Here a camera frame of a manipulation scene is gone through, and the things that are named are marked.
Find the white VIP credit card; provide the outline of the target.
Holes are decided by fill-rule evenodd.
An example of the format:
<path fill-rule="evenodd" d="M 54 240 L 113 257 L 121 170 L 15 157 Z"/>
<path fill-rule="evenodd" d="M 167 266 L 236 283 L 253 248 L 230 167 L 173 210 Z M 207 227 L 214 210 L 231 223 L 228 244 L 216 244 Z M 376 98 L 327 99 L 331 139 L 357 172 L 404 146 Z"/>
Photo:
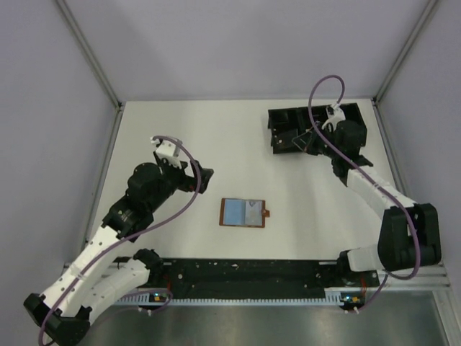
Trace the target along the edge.
<path fill-rule="evenodd" d="M 247 200 L 245 202 L 245 224 L 247 226 L 261 226 L 262 211 L 262 200 Z"/>

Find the brown leather card holder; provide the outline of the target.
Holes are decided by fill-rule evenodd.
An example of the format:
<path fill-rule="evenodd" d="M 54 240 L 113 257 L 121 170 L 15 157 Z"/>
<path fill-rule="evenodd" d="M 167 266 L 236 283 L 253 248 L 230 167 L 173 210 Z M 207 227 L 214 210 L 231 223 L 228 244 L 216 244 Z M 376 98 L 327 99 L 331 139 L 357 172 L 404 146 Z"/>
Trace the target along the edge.
<path fill-rule="evenodd" d="M 220 226 L 263 229 L 269 217 L 265 200 L 223 198 L 220 203 Z"/>

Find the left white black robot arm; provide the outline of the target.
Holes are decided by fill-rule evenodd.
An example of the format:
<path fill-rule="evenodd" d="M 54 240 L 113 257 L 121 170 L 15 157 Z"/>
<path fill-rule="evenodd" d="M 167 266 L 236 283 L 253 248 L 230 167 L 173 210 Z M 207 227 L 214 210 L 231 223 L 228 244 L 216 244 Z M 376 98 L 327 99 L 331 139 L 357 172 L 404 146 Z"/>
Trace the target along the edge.
<path fill-rule="evenodd" d="M 40 328 L 40 342 L 48 336 L 57 345 L 77 345 L 105 310 L 161 275 L 163 261 L 155 251 L 138 249 L 125 267 L 102 276 L 122 250 L 134 249 L 168 198 L 178 190 L 204 193 L 214 171 L 195 160 L 181 161 L 177 153 L 153 155 L 155 162 L 134 169 L 125 194 L 69 268 L 42 293 L 25 299 L 25 309 Z"/>

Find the black VIP credit card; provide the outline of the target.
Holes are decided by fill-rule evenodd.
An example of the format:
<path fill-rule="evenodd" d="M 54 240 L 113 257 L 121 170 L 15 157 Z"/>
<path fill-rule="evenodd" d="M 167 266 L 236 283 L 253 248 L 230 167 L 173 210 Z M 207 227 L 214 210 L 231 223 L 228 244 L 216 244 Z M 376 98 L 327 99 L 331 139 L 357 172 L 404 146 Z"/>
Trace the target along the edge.
<path fill-rule="evenodd" d="M 292 143 L 302 152 L 310 154 L 313 144 L 315 143 L 315 135 L 312 130 L 307 130 L 292 139 Z"/>

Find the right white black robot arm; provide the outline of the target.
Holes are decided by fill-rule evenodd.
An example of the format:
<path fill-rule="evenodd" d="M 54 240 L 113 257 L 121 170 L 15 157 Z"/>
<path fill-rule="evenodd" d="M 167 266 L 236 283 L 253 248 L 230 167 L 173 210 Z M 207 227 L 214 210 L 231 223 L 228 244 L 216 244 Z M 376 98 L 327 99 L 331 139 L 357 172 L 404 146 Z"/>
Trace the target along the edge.
<path fill-rule="evenodd" d="M 364 126 L 350 120 L 336 125 L 316 121 L 302 137 L 303 150 L 331 159 L 334 174 L 375 212 L 381 221 L 377 242 L 344 250 L 341 266 L 351 272 L 394 272 L 432 266 L 442 259 L 439 218 L 430 203 L 417 203 L 383 179 L 360 153 Z"/>

